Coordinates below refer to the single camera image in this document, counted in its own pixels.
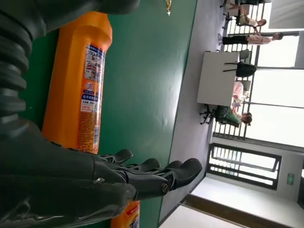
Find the hanging object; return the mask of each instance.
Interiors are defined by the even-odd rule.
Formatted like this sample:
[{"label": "hanging object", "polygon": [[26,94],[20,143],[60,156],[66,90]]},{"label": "hanging object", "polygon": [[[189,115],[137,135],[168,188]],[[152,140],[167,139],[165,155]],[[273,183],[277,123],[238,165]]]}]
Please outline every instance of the hanging object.
[{"label": "hanging object", "polygon": [[171,14],[172,0],[166,0],[167,13],[170,16]]}]

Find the black chair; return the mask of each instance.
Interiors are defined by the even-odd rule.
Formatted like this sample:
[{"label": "black chair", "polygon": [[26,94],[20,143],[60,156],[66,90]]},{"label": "black chair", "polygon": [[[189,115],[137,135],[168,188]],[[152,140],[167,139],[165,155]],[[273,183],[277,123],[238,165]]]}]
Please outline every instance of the black chair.
[{"label": "black chair", "polygon": [[223,15],[226,16],[226,18],[225,18],[225,25],[223,26],[222,28],[223,28],[223,29],[227,29],[227,28],[228,28],[228,24],[229,24],[230,21],[233,20],[233,18],[230,16],[229,12],[227,12],[227,14],[223,13]]},{"label": "black chair", "polygon": [[212,121],[215,117],[215,110],[210,111],[210,108],[209,108],[209,105],[207,105],[207,104],[205,104],[205,106],[207,108],[207,111],[203,112],[203,113],[200,113],[200,115],[205,115],[205,116],[204,116],[204,121],[201,122],[201,125],[203,125],[203,124],[205,124],[205,123],[210,124],[210,123],[212,123]]},{"label": "black chair", "polygon": [[226,65],[237,65],[236,69],[231,69],[231,70],[223,70],[223,72],[228,72],[228,71],[236,71],[236,77],[249,77],[254,74],[256,71],[256,67],[250,63],[244,63],[244,62],[238,62],[238,63],[225,63]]},{"label": "black chair", "polygon": [[232,121],[230,121],[230,120],[228,120],[227,118],[226,118],[226,114],[223,115],[223,116],[220,116],[220,114],[217,111],[217,109],[210,111],[210,108],[209,108],[209,105],[205,104],[205,106],[207,106],[207,111],[204,112],[204,113],[200,113],[200,115],[204,115],[204,114],[205,115],[204,117],[204,121],[201,122],[201,125],[203,125],[203,124],[205,124],[205,123],[210,124],[215,118],[215,120],[217,123],[221,124],[221,125],[228,124],[228,125],[234,126],[234,127],[236,127],[236,128],[239,127],[238,123],[232,122]]},{"label": "black chair", "polygon": [[220,6],[220,8],[223,8],[223,7],[226,6],[226,3],[227,3],[227,0],[224,0],[223,3]]}]

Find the window frame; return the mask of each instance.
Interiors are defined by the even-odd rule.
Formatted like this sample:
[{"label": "window frame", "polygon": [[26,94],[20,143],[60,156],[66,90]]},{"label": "window frame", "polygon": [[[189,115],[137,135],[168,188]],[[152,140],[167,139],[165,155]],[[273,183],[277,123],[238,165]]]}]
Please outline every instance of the window frame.
[{"label": "window frame", "polygon": [[[255,155],[259,155],[259,156],[263,156],[263,157],[269,157],[269,158],[274,158],[275,159],[275,166],[278,166],[277,171],[277,176],[275,179],[269,178],[269,177],[266,177],[263,175],[259,175],[259,174],[253,174],[253,173],[248,173],[245,171],[240,171],[238,166],[238,169],[233,169],[233,168],[229,168],[229,167],[225,167],[225,166],[220,166],[220,165],[216,165],[216,164],[210,164],[210,159],[211,156],[213,156],[213,150],[214,147],[217,148],[223,148],[223,149],[228,149],[228,150],[232,150],[232,151],[237,151],[237,152],[244,152],[244,153],[250,153],[250,154],[255,154]],[[223,144],[218,144],[218,143],[212,143],[209,145],[209,151],[208,151],[208,159],[207,162],[207,173],[210,173],[216,176],[221,176],[221,177],[225,177],[225,178],[229,178],[229,179],[232,179],[235,181],[241,181],[241,182],[244,182],[244,183],[248,183],[248,184],[252,184],[255,186],[259,186],[259,187],[263,187],[263,188],[267,188],[267,189],[272,189],[272,190],[277,190],[278,188],[278,183],[278,179],[280,176],[280,171],[281,171],[281,164],[282,162],[282,156],[281,155],[276,155],[276,154],[269,154],[269,153],[265,153],[265,152],[258,152],[258,151],[253,151],[253,150],[247,150],[247,149],[243,149],[243,148],[238,148],[238,147],[232,147],[232,146],[227,146],[227,145],[223,145]],[[223,173],[221,171],[214,171],[212,170],[212,168],[218,168],[218,169],[223,169],[226,171],[230,171],[230,172],[234,172],[234,173],[238,173],[237,176],[232,175],[232,174],[228,174],[228,173]],[[259,178],[259,179],[263,179],[263,180],[269,180],[272,181],[272,185],[269,185],[263,182],[259,182],[259,181],[254,181],[254,180],[250,180],[250,179],[247,179],[247,178],[242,178],[239,177],[238,174],[244,174],[244,175],[249,175],[252,177],[256,177],[256,178]]]}]

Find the glass window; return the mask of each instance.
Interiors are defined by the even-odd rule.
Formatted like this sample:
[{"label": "glass window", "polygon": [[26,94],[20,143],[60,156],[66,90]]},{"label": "glass window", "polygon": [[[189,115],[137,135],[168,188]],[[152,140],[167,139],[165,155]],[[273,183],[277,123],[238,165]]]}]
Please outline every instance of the glass window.
[{"label": "glass window", "polygon": [[252,104],[250,112],[253,122],[247,128],[247,138],[304,147],[304,109]]},{"label": "glass window", "polygon": [[267,24],[263,26],[261,28],[261,32],[288,32],[288,31],[301,31],[304,30],[303,29],[275,29],[275,28],[269,28],[269,20],[270,20],[270,12],[272,10],[272,3],[265,3],[264,6],[264,13],[263,15],[263,18],[266,19],[267,21]]},{"label": "glass window", "polygon": [[294,67],[299,36],[285,36],[259,47],[259,67]]},{"label": "glass window", "polygon": [[251,101],[304,107],[303,85],[304,70],[257,70]]}]

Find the white table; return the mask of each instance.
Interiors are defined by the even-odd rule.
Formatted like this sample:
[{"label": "white table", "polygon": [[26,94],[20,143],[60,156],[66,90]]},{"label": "white table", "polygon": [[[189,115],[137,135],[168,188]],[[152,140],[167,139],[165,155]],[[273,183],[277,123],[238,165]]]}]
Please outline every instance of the white table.
[{"label": "white table", "polygon": [[225,63],[238,62],[238,52],[205,52],[198,88],[198,103],[230,106],[237,65]]}]

